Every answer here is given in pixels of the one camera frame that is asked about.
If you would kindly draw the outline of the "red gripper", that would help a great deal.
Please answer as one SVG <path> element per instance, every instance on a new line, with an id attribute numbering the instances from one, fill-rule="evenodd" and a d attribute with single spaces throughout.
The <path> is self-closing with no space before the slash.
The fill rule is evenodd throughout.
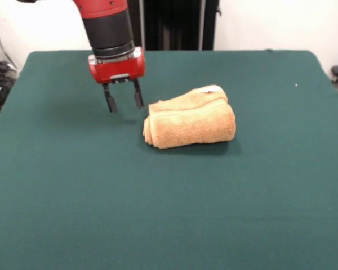
<path id="1" fill-rule="evenodd" d="M 119 58 L 100 59 L 94 54 L 88 56 L 88 66 L 94 80 L 103 84 L 104 95 L 111 113 L 117 112 L 117 106 L 114 97 L 110 94 L 109 84 L 121 80 L 131 80 L 135 87 L 135 101 L 138 108 L 143 108 L 143 98 L 138 77 L 145 75 L 146 64 L 144 49 L 135 47 L 127 55 Z"/>

